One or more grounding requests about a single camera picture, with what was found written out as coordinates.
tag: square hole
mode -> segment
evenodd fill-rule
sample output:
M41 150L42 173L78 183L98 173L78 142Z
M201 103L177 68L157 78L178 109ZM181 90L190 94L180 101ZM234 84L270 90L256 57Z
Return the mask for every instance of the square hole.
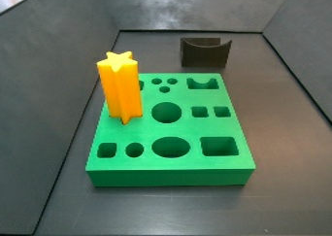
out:
M226 107L213 107L213 113L218 118L230 117L229 109Z
M238 150L232 137L202 137L202 154L205 156L237 155Z
M206 118L209 116L206 107L192 107L192 116L194 118Z
M116 143L102 143L98 145L97 156L101 158L114 157L117 152L117 144Z

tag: gray enclosure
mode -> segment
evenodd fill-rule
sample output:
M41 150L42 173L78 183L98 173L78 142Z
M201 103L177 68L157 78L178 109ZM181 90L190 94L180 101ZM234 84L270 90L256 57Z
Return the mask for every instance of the gray enclosure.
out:
M330 3L25 0L4 13L0 233L332 234ZM221 76L258 165L249 183L93 188L96 61L116 45L141 72L206 71L180 67L178 38L214 35L233 40Z

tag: star-shaped block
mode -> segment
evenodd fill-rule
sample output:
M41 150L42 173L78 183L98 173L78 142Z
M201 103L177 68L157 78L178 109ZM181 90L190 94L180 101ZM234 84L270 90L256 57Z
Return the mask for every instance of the star-shaped block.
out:
M128 124L130 118L142 116L137 61L132 52L106 53L108 58L97 62L101 85L110 117Z

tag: circular hole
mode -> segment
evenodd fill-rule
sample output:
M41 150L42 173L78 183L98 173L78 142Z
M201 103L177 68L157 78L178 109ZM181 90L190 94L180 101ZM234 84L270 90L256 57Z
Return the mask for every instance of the circular hole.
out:
M170 102L160 103L152 109L152 117L161 123L173 123L181 118L181 109Z
M170 90L170 88L169 88L168 86L162 86L162 87L160 88L160 92L162 92L162 93L169 92L169 90Z
M140 143L130 143L125 148L125 153L129 157L137 157L141 155L144 147Z
M169 79L166 80L166 82L168 82L169 84L177 84L177 79L169 78Z
M153 142L152 150L161 157L174 158L190 150L189 143L177 137L164 137Z
M152 79L152 83L153 84L160 84L162 81L161 81L161 79L158 79L158 78L153 78Z

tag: green shape sorter board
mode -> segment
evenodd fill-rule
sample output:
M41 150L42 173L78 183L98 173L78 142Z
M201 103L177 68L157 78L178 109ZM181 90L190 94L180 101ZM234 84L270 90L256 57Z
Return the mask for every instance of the green shape sorter board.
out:
M106 103L85 166L94 186L244 185L256 169L220 74L140 74L142 117Z

